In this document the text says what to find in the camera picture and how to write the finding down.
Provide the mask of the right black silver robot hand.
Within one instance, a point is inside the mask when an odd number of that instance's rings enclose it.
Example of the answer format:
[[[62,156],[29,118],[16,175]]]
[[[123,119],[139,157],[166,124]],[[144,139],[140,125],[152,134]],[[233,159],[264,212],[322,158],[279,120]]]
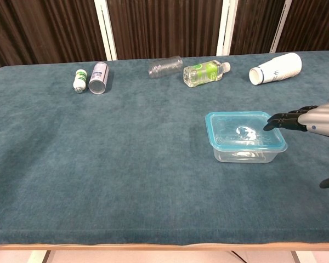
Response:
[[[270,131],[275,128],[311,132],[329,138],[329,103],[276,113],[267,120],[263,130]]]

